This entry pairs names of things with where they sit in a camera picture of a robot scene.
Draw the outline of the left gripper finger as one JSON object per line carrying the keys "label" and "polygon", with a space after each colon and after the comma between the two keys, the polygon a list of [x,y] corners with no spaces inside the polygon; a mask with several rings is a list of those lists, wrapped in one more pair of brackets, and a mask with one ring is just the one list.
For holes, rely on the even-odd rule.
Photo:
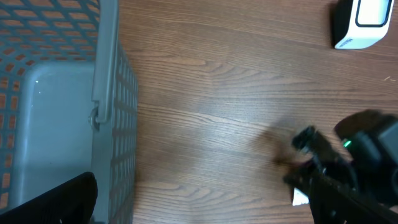
{"label": "left gripper finger", "polygon": [[86,224],[98,197],[94,173],[84,172],[1,215],[1,224]]}

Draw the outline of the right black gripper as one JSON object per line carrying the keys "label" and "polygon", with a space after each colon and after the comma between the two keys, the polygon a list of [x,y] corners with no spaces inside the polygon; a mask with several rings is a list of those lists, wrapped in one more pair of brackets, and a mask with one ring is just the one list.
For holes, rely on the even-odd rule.
{"label": "right black gripper", "polygon": [[284,176],[284,182],[309,199],[316,224],[397,224],[397,214],[308,166]]}

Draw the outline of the white tube with gold cap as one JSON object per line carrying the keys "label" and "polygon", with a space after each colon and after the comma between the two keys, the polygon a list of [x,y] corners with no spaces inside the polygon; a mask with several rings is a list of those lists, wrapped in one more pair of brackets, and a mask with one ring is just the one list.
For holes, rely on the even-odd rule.
{"label": "white tube with gold cap", "polygon": [[296,207],[308,204],[309,204],[309,198],[301,190],[299,190],[298,188],[294,188],[292,205]]}

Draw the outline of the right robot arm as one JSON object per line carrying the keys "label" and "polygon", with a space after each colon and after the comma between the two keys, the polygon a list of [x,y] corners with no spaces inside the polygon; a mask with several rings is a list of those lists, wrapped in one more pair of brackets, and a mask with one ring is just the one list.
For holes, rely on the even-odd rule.
{"label": "right robot arm", "polygon": [[397,223],[397,116],[364,110],[334,131],[347,161],[314,126],[294,136],[294,149],[311,153],[284,182],[308,197],[315,223]]}

